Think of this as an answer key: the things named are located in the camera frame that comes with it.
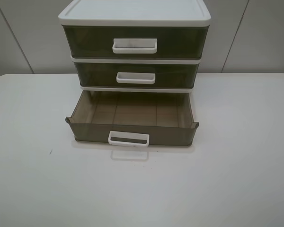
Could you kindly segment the dark translucent drawer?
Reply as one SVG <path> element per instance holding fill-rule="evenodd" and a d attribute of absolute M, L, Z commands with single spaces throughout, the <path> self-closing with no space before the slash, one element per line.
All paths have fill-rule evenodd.
<path fill-rule="evenodd" d="M 74 58 L 200 59 L 207 27 L 64 26 Z"/>
<path fill-rule="evenodd" d="M 83 91 L 70 117 L 82 142 L 190 146 L 199 123 L 188 93 Z"/>
<path fill-rule="evenodd" d="M 74 63 L 83 87 L 193 88 L 198 64 Z"/>

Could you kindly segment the white plastic drawer cabinet frame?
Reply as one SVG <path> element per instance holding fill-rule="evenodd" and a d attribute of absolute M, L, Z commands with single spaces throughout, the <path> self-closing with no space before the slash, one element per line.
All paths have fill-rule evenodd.
<path fill-rule="evenodd" d="M 64 26 L 207 27 L 211 15 L 202 0 L 74 0 L 58 16 Z M 73 63 L 200 64 L 200 59 L 74 58 Z M 83 87 L 89 91 L 188 93 L 190 89 Z"/>

